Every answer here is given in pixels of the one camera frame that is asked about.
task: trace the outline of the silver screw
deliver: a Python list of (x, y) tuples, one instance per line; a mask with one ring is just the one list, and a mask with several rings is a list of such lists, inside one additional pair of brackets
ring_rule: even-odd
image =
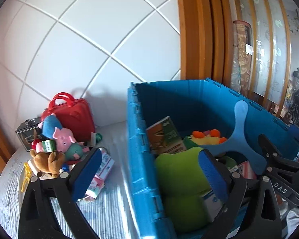
[(32, 176), (30, 179), (31, 182), (36, 182), (37, 181), (37, 176)]
[(262, 180), (263, 180), (264, 182), (269, 182), (269, 181), (270, 181), (270, 179), (269, 179), (267, 176), (262, 177)]
[(68, 172), (62, 172), (62, 173), (60, 174), (60, 177), (63, 178), (63, 179), (65, 179), (65, 178), (68, 177), (68, 176), (69, 176), (69, 173), (68, 173)]
[(240, 174), (238, 172), (234, 172), (232, 176), (236, 179), (240, 178)]

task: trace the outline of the blue plastic bin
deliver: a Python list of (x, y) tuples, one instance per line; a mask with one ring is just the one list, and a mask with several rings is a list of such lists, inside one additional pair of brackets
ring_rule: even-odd
[(220, 83), (209, 78), (132, 83), (128, 89), (128, 153), (141, 238), (194, 239), (202, 234), (200, 230), (176, 235), (171, 220), (166, 218), (146, 128), (170, 116), (181, 136), (194, 130), (218, 129), (228, 138), (235, 125), (234, 105), (240, 100), (249, 104), (245, 136), (251, 148), (262, 154), (257, 139), (259, 134), (265, 134), (285, 158), (293, 160), (299, 152), (299, 142), (288, 132), (289, 127), (260, 105)]

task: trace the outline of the white tiled wall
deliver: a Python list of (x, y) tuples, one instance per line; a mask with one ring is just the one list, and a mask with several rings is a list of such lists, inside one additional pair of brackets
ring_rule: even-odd
[(0, 124), (11, 144), (58, 92), (94, 122), (126, 119), (130, 82), (179, 79), (177, 0), (6, 0), (0, 9)]

